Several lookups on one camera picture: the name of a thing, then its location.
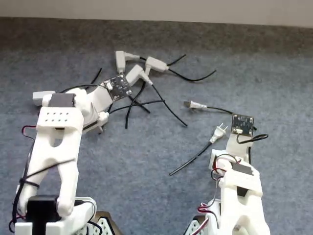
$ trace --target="white wall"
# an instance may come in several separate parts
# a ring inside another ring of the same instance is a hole
[[[0,0],[0,16],[313,27],[313,0]]]

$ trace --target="robotic arm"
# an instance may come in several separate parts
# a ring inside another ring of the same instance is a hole
[[[219,177],[221,200],[202,203],[185,235],[270,235],[262,206],[260,173],[250,164],[249,148],[267,135],[252,137],[253,117],[233,115],[226,150],[212,150],[209,168]]]
[[[34,175],[27,178],[19,194],[19,208],[21,214],[26,215],[26,222],[15,224],[15,234],[73,234],[94,217],[95,201],[75,197],[81,136],[94,128],[102,131],[109,116],[104,110],[130,95],[130,86],[140,78],[152,84],[143,69],[136,65],[127,76],[121,74],[105,80],[89,94],[75,88],[65,94],[47,94],[42,98],[37,135],[26,170],[28,176]],[[62,142],[55,145],[56,139]],[[58,197],[36,196],[48,170],[37,172],[60,162],[66,163],[57,166],[62,181]]]

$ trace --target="white connector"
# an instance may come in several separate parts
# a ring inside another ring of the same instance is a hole
[[[221,137],[223,137],[223,135],[226,134],[226,129],[228,128],[228,126],[225,129],[222,129],[223,123],[220,126],[217,126],[214,134],[212,136],[212,138],[210,139],[211,143],[214,143],[216,140],[220,139]]]
[[[156,70],[158,72],[164,72],[169,69],[166,63],[156,58],[149,56],[146,60],[146,74],[149,75],[150,70]]]
[[[206,109],[207,106],[191,101],[184,101],[184,106],[189,109]]]
[[[135,65],[133,69],[126,75],[126,79],[129,85],[132,87],[138,79],[142,78],[145,82],[152,85],[152,81],[149,79],[148,75],[145,74],[143,68],[139,65]]]
[[[117,50],[115,52],[116,58],[116,69],[118,73],[124,73],[126,68],[126,61],[129,60],[138,60],[140,58],[139,55],[133,55],[122,50]]]
[[[55,94],[55,91],[33,92],[33,102],[36,106],[42,106],[43,97],[46,94]]]

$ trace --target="black wire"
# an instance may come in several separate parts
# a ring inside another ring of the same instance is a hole
[[[162,96],[160,95],[160,93],[158,92],[158,90],[156,89],[156,87],[154,85],[152,85],[153,89],[156,91],[157,95],[160,97],[161,100],[164,100],[162,98]],[[172,110],[171,108],[167,105],[167,103],[164,100],[164,105],[166,106],[166,108],[184,125],[184,126],[188,126],[183,120],[181,120]]]
[[[184,58],[186,56],[186,54],[182,55],[181,57],[179,57],[178,59],[174,60],[173,62],[167,64],[167,66],[171,66],[171,65],[174,65],[176,64],[179,60],[181,60],[182,58]],[[146,58],[143,58],[140,56],[140,60],[143,60],[143,61],[147,61]]]
[[[174,60],[173,62],[167,64],[167,66],[172,66],[174,64],[176,64],[179,60],[181,60],[182,58],[184,58],[186,56],[186,54],[182,55],[181,57],[177,58],[176,60]]]
[[[83,85],[78,85],[78,86],[66,88],[65,90],[63,90],[63,91],[61,91],[59,93],[65,93],[65,92],[68,92],[69,90],[72,90],[72,89],[75,89],[75,88],[86,88],[86,87],[88,87],[88,88],[89,87],[101,87],[103,89],[106,89],[105,87],[97,85],[97,84],[83,84]]]
[[[102,71],[102,68],[100,68],[100,70],[98,71],[96,77],[94,77],[94,79],[91,81],[91,84],[94,84],[94,83],[95,83],[95,81],[98,79],[98,77],[99,77],[101,71]]]
[[[154,101],[149,101],[149,102],[145,102],[145,103],[140,103],[140,104],[134,104],[133,106],[139,106],[139,105],[146,105],[146,104],[153,104],[153,103],[163,103],[164,100],[154,100]],[[119,111],[121,109],[127,109],[129,108],[129,105],[128,106],[124,106],[124,107],[121,107],[121,108],[118,108],[118,109],[114,109],[113,111],[110,112],[110,114],[116,112],[116,111]]]
[[[228,113],[228,114],[234,114],[234,112],[229,111],[229,110],[226,110],[226,109],[222,109],[222,108],[217,108],[217,107],[212,107],[212,106],[207,106],[207,108],[208,108],[208,109],[220,110],[220,111],[226,112],[226,113]]]
[[[108,111],[107,111],[108,113],[110,113],[112,107],[113,107],[113,103],[109,106]]]
[[[145,89],[146,87],[146,82],[143,81],[142,83],[142,86],[140,88],[140,91],[138,92],[138,94],[134,97],[133,101],[131,102],[129,108],[128,108],[128,111],[127,111],[127,114],[126,114],[126,117],[125,117],[125,129],[128,129],[128,119],[129,119],[129,115],[131,113],[131,109],[134,105],[134,103],[136,102],[136,100],[138,99],[138,97],[142,94],[143,90]]]
[[[266,138],[268,138],[268,134],[260,134],[260,135],[254,136],[251,139],[246,140],[246,141],[239,141],[238,138],[239,138],[239,134],[237,135],[237,138],[236,138],[237,143],[238,144],[243,144],[243,143],[250,143],[250,142],[256,142],[256,141],[265,140]]]
[[[89,224],[92,224],[93,226],[96,226],[96,227],[99,229],[99,231],[100,231],[99,235],[102,234],[102,228],[100,227],[100,225],[98,225],[97,223],[94,223],[94,222],[92,222],[92,221],[88,221],[88,223],[89,223]]]
[[[217,160],[217,158],[219,158],[219,157],[221,157],[221,156],[225,156],[225,155],[226,155],[226,156],[230,156],[232,159],[235,160],[235,163],[238,163],[237,159],[236,159],[233,155],[231,155],[231,154],[229,154],[229,153],[223,153],[223,154],[221,154],[221,155],[218,155],[215,160]]]
[[[251,146],[248,147],[248,160],[249,160],[249,164],[251,164]]]
[[[198,82],[198,81],[202,81],[202,80],[208,78],[209,76],[213,75],[213,74],[216,72],[216,70],[214,70],[213,72],[211,72],[211,73],[208,74],[207,76],[204,76],[204,77],[201,77],[201,78],[198,78],[198,79],[190,79],[190,78],[188,78],[188,77],[185,77],[185,76],[179,74],[178,72],[175,72],[175,71],[172,70],[172,69],[168,69],[168,70],[171,71],[172,73],[176,74],[178,77],[180,77],[180,78],[182,78],[182,79],[184,79],[184,80],[186,80],[186,81],[188,81],[188,82]]]
[[[220,225],[219,225],[219,222],[218,222],[218,220],[217,220],[217,216],[216,216],[216,214],[215,214],[213,211],[206,211],[206,213],[209,213],[209,214],[214,215],[214,217],[215,217],[215,219],[216,219],[216,225],[217,225],[217,228],[219,229],[219,228],[220,228]]]
[[[214,172],[214,171],[217,171],[217,170],[221,170],[221,171],[223,171],[223,172],[226,172],[226,170],[221,169],[221,168],[211,170],[211,178],[212,178],[212,180],[218,181],[220,178],[223,177],[223,176],[220,176],[220,177],[217,178],[217,179],[215,179],[215,178],[213,177],[213,172]]]
[[[129,98],[131,101],[134,100],[134,98],[133,98],[131,95],[129,95],[128,98]],[[146,111],[147,113],[149,113],[149,114],[151,113],[149,109],[147,109],[145,106],[141,105],[141,103],[139,103],[137,100],[135,100],[134,103],[135,103],[135,104],[139,104],[139,107],[140,107],[142,110]]]
[[[180,170],[184,169],[186,166],[188,166],[189,164],[191,164],[195,159],[197,159],[202,153],[204,153],[210,146],[212,145],[211,142],[208,142],[206,144],[206,146],[201,149],[196,155],[194,155],[191,159],[189,159],[188,161],[186,161],[184,164],[182,164],[181,166],[177,167],[175,170],[173,170],[171,173],[169,173],[170,176],[175,175],[177,172],[179,172]]]

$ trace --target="circuit board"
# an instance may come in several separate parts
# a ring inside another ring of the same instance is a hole
[[[253,117],[233,114],[231,133],[244,136],[253,136],[253,122]]]
[[[108,89],[113,102],[133,93],[125,75],[123,74],[105,80],[104,85]]]

